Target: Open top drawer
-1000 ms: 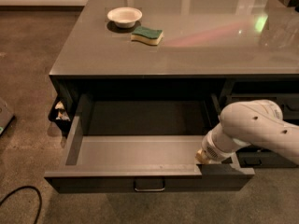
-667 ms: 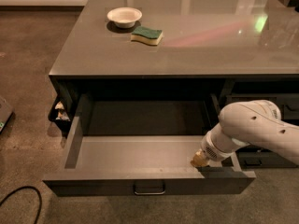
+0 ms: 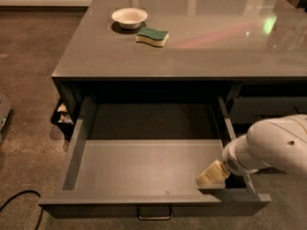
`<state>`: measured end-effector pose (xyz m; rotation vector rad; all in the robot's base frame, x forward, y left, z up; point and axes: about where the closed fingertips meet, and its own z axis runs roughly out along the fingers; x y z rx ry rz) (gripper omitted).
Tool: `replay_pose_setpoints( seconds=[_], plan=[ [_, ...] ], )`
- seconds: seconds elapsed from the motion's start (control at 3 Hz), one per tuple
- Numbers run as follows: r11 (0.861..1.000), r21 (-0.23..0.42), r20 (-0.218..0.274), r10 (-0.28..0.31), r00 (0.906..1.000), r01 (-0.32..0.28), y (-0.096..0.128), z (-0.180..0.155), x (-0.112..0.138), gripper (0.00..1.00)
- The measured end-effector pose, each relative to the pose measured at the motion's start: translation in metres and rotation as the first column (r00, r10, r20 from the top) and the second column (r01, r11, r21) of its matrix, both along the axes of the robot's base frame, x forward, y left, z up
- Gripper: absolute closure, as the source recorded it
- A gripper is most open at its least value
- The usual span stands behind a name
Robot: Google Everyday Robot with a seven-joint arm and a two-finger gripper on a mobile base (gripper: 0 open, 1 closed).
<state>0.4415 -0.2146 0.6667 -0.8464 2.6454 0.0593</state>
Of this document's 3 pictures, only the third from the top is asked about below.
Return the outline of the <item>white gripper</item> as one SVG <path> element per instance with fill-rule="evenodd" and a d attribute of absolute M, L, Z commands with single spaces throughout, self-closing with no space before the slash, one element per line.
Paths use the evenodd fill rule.
<path fill-rule="evenodd" d="M 199 186 L 208 186 L 222 182 L 230 176 L 231 171 L 236 175 L 257 173 L 268 166 L 257 160 L 248 152 L 247 136 L 242 135 L 230 143 L 223 150 L 225 165 L 215 160 L 196 178 Z"/>

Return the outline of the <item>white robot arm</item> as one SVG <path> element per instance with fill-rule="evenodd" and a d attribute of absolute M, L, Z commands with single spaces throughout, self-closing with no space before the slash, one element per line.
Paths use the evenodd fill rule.
<path fill-rule="evenodd" d="M 267 168 L 307 177 L 307 116 L 297 114 L 254 123 L 245 135 L 226 145 L 223 160 L 215 160 L 197 178 L 204 188 L 229 178 Z"/>

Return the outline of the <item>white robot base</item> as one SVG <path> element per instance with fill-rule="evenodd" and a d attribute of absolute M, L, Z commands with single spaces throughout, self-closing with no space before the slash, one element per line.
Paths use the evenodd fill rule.
<path fill-rule="evenodd" d="M 10 101 L 0 93 L 0 144 L 2 143 L 3 139 L 3 131 L 10 117 L 12 111 L 12 105 Z"/>

